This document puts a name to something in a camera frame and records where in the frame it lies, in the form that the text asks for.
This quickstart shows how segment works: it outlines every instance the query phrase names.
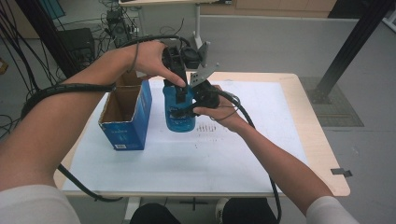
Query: white sleeve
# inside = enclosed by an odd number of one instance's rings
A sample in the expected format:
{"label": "white sleeve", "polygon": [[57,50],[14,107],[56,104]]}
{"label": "white sleeve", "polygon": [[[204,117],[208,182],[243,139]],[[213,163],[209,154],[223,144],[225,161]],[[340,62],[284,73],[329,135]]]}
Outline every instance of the white sleeve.
{"label": "white sleeve", "polygon": [[80,223],[64,194],[51,186],[31,185],[0,192],[0,224]]}
{"label": "white sleeve", "polygon": [[359,224],[338,200],[331,196],[316,199],[306,211],[307,224]]}

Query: dark pants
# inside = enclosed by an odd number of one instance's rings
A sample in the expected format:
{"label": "dark pants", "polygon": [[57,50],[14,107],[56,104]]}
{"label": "dark pants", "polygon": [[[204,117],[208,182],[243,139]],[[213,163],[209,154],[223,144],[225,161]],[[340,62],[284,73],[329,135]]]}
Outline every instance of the dark pants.
{"label": "dark pants", "polygon": [[[274,224],[276,217],[265,198],[232,198],[222,214],[223,224]],[[139,207],[130,224],[180,224],[169,210],[157,203]]]}

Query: right hand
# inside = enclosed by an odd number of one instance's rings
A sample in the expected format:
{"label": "right hand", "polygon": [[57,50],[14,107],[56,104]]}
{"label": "right hand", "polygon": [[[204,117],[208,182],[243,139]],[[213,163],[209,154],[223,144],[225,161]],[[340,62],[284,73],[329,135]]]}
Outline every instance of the right hand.
{"label": "right hand", "polygon": [[246,122],[238,115],[230,101],[222,96],[219,99],[220,103],[217,108],[195,107],[193,112],[199,115],[207,115],[230,131],[236,132],[237,128],[246,124]]}

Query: blue box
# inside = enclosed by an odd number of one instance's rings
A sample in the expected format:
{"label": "blue box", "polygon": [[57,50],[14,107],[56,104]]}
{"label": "blue box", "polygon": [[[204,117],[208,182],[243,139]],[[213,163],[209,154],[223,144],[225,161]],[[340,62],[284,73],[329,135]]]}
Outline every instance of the blue box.
{"label": "blue box", "polygon": [[149,82],[135,75],[124,75],[117,85],[116,90],[107,96],[99,126],[114,149],[143,150],[152,102]]}

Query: black device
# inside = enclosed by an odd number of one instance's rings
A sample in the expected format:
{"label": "black device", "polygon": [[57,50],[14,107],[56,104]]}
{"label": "black device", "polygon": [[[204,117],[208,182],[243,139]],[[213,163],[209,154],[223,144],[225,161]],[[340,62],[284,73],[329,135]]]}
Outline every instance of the black device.
{"label": "black device", "polygon": [[109,34],[114,39],[114,45],[117,49],[132,39],[125,20],[122,17],[122,8],[108,10],[106,20]]}
{"label": "black device", "polygon": [[[167,47],[163,50],[163,65],[171,70],[173,73],[181,77],[187,84],[186,69],[197,69],[199,65],[205,67],[206,64],[206,53],[209,42],[205,42],[198,50],[193,49],[190,46],[178,49],[177,47]],[[193,118],[197,114],[193,113],[192,110],[197,106],[204,106],[209,108],[216,108],[219,105],[219,95],[213,91],[216,90],[207,78],[214,72],[207,73],[197,72],[191,75],[190,88],[192,90],[193,99],[195,103],[177,110],[173,110],[170,113],[172,118]],[[176,89],[176,104],[182,104],[185,102],[186,95],[189,93],[188,86],[181,88],[175,86],[168,80],[164,81],[165,87],[174,86]],[[173,99],[174,96],[165,95],[165,101]]]}
{"label": "black device", "polygon": [[95,59],[95,42],[89,28],[58,31],[72,59],[84,68]]}

